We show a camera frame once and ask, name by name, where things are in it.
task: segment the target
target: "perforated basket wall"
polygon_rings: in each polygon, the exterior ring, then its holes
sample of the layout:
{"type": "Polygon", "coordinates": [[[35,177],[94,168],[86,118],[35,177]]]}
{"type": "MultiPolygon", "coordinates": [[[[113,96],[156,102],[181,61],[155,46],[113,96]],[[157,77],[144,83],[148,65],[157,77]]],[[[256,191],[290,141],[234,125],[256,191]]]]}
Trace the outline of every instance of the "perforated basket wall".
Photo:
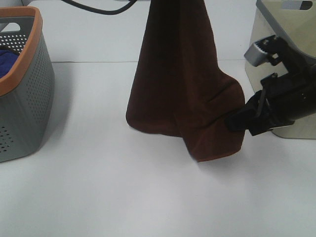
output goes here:
{"type": "MultiPolygon", "coordinates": [[[[0,45],[17,52],[25,50],[30,40],[30,24],[33,23],[29,16],[27,18],[27,21],[20,19],[24,22],[24,25],[20,25],[20,31],[0,32],[0,45]]],[[[53,92],[54,71],[41,34],[21,81],[0,96],[0,162],[27,156],[39,148],[48,122],[53,92]]]]}

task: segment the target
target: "black cable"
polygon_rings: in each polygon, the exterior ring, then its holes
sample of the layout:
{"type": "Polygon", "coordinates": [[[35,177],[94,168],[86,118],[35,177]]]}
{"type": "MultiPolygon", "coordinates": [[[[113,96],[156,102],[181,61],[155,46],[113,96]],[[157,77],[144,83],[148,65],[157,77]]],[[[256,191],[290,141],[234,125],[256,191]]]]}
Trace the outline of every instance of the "black cable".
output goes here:
{"type": "Polygon", "coordinates": [[[131,6],[134,5],[134,3],[137,2],[137,0],[130,0],[128,4],[126,4],[125,6],[123,6],[122,8],[120,8],[118,10],[107,11],[107,10],[101,10],[101,9],[97,9],[97,8],[94,8],[94,7],[86,6],[86,5],[83,5],[81,3],[78,3],[78,2],[72,1],[72,0],[61,0],[61,1],[65,2],[65,3],[68,3],[68,4],[72,5],[72,6],[81,8],[83,10],[91,11],[91,12],[102,14],[102,15],[117,15],[117,14],[120,14],[120,13],[128,10],[131,6]]]}

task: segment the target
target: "brown towel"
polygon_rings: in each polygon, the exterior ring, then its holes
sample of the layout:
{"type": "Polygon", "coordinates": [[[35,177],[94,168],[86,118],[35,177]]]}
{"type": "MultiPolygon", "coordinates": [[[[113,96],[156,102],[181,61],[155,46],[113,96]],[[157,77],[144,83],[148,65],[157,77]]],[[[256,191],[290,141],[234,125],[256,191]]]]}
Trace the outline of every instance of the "brown towel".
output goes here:
{"type": "Polygon", "coordinates": [[[240,150],[244,132],[228,131],[224,119],[243,105],[239,83],[218,68],[204,1],[152,0],[128,124],[183,137],[191,156],[206,161],[240,150]]]}

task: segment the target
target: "gray basket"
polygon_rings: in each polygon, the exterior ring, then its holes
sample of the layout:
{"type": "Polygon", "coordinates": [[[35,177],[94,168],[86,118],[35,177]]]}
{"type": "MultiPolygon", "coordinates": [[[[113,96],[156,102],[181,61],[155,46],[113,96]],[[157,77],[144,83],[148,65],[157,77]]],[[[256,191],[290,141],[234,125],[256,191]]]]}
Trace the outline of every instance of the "gray basket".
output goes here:
{"type": "Polygon", "coordinates": [[[34,7],[0,8],[0,23],[17,23],[18,32],[0,32],[0,44],[20,52],[0,79],[0,162],[35,152],[48,122],[54,71],[34,7]]]}

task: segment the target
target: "blue cloth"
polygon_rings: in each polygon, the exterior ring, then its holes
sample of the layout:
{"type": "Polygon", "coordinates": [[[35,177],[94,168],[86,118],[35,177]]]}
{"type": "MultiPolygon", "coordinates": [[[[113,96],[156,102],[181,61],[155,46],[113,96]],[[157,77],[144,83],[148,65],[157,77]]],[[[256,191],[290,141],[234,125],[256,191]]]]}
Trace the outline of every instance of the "blue cloth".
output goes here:
{"type": "Polygon", "coordinates": [[[10,71],[17,58],[10,50],[0,50],[0,78],[10,71]]]}

